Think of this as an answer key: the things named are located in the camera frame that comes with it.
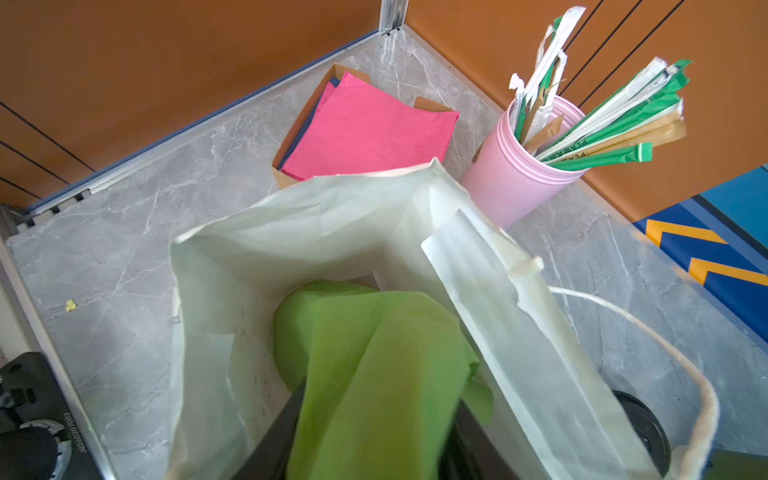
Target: pink napkin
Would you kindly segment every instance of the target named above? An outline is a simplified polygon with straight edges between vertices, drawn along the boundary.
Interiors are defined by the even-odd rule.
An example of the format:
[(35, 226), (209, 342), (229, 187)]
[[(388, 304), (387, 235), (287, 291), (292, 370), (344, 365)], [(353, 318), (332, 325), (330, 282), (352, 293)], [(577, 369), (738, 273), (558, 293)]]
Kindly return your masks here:
[(345, 73), (326, 87), (309, 128), (283, 172), (300, 180), (411, 167), (445, 157), (458, 112), (404, 105)]

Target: cardboard box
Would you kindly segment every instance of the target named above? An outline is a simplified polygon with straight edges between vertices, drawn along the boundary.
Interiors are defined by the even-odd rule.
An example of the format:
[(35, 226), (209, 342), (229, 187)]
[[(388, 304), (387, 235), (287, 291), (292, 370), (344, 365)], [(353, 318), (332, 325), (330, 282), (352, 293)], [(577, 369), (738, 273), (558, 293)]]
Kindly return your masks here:
[[(277, 186), (279, 189), (282, 190), (283, 188), (287, 188), (293, 184), (299, 183), (298, 180), (295, 180), (289, 177), (288, 175), (285, 175), (283, 172), (277, 170), (277, 167), (280, 165), (280, 162), (283, 159), (283, 156), (288, 151), (288, 147), (290, 147), (291, 143), (293, 142), (293, 139), (295, 139), (296, 136), (299, 134), (299, 130), (301, 130), (302, 125), (304, 125), (304, 121), (306, 120), (307, 117), (309, 117), (310, 113), (312, 112), (312, 109), (315, 108), (317, 101), (323, 95), (323, 90), (325, 90), (326, 84), (328, 84), (330, 79), (334, 77), (341, 80), (345, 72), (349, 72), (350, 74), (355, 75), (357, 78), (364, 81), (365, 83), (368, 83), (368, 84), (371, 83), (371, 77), (361, 72), (360, 70), (355, 70), (354, 68), (345, 67), (344, 65), (339, 65), (337, 63), (331, 66), (331, 68), (323, 76), (323, 79), (317, 85), (317, 88), (315, 88), (315, 91), (312, 92), (312, 94), (310, 95), (310, 99), (306, 101), (304, 108), (301, 109), (301, 112), (299, 113), (299, 116), (296, 118), (296, 121), (293, 122), (293, 125), (291, 126), (290, 130), (288, 130), (288, 135), (286, 135), (285, 139), (283, 140), (283, 143), (280, 145), (280, 148), (277, 150), (277, 153), (275, 154), (275, 158), (272, 160), (272, 175), (274, 175), (275, 181), (277, 182)], [(413, 107), (418, 108), (419, 110), (434, 111), (434, 112), (453, 111), (451, 108), (446, 107), (443, 104), (439, 104), (436, 101), (432, 101), (424, 97), (417, 97), (416, 100), (413, 102)]]

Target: pink paper napkin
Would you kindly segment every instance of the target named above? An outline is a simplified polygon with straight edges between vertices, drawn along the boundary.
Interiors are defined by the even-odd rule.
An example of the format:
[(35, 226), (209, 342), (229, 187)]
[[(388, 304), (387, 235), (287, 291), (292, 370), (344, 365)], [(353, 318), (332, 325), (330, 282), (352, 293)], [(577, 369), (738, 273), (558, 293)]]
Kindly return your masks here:
[(345, 73), (323, 96), (283, 172), (300, 180), (411, 167), (445, 157), (458, 112), (404, 105)]

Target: yellow chevron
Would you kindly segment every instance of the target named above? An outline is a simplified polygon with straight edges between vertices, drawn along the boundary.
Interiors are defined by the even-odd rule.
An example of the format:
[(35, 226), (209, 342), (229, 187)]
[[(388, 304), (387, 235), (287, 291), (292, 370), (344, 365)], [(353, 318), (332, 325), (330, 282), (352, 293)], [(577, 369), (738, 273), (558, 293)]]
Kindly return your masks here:
[(687, 225), (678, 225), (676, 223), (660, 222), (659, 220), (648, 220), (645, 227), (645, 235), (650, 241), (661, 247), (661, 235), (663, 233), (674, 233), (684, 237), (697, 238), (699, 240), (709, 240), (710, 242), (725, 243), (728, 242), (720, 238), (720, 235), (707, 228), (689, 227)]
[(709, 260), (702, 260), (700, 258), (690, 259), (688, 273), (690, 273), (698, 283), (704, 285), (704, 282), (707, 281), (707, 274), (709, 272), (732, 276), (733, 278), (738, 278), (747, 282), (768, 286), (768, 275), (736, 268), (734, 266), (723, 265), (722, 263), (710, 262)]

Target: pink plastic cup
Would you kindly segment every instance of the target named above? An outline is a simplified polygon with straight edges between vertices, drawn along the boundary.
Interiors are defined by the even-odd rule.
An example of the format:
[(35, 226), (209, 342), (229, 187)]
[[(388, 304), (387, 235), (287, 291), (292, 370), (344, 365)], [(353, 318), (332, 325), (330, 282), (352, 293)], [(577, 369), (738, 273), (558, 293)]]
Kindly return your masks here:
[[(498, 119), (477, 161), (461, 180), (480, 210), (505, 230), (589, 170), (559, 170), (525, 151), (509, 127), (512, 105), (514, 102)], [(584, 118), (576, 105), (555, 97), (549, 120), (559, 115), (564, 115), (561, 134)]]

